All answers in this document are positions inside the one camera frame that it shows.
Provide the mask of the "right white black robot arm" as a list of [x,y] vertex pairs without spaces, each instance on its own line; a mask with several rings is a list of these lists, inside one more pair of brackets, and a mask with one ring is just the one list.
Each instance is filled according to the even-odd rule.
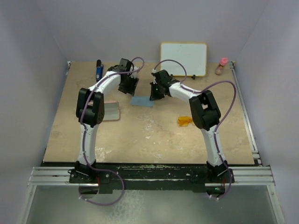
[[180,81],[173,79],[166,70],[151,73],[154,81],[150,83],[150,100],[160,100],[165,96],[178,98],[189,104],[192,120],[201,130],[207,151],[208,179],[219,182],[224,178],[228,169],[220,143],[217,126],[220,123],[221,112],[211,91],[197,93],[196,90],[187,89]]

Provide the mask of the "pink glasses case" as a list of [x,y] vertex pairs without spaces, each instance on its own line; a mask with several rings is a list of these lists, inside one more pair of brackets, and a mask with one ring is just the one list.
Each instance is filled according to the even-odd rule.
[[104,102],[105,115],[103,121],[117,121],[120,119],[120,108],[118,101]]

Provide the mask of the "blue cleaning cloth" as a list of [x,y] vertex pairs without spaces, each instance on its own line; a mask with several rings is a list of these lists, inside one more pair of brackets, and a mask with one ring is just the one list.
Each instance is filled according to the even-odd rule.
[[134,106],[143,106],[143,107],[153,107],[154,106],[154,102],[151,101],[149,97],[144,97],[144,96],[132,97],[130,104],[134,105]]

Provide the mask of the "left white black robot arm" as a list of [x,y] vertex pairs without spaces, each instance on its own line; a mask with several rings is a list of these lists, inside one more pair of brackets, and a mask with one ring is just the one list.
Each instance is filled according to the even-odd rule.
[[97,130],[105,115],[104,96],[116,86],[119,91],[133,96],[139,81],[136,77],[139,70],[132,61],[122,58],[96,84],[79,90],[76,116],[80,123],[81,143],[75,170],[86,183],[91,183],[96,178],[95,143]]

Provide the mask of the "orange sunglasses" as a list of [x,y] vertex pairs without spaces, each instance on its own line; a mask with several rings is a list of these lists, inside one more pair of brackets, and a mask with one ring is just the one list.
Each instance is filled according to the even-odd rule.
[[178,117],[178,125],[180,127],[185,127],[192,123],[193,123],[193,119],[191,117],[188,117],[188,116]]

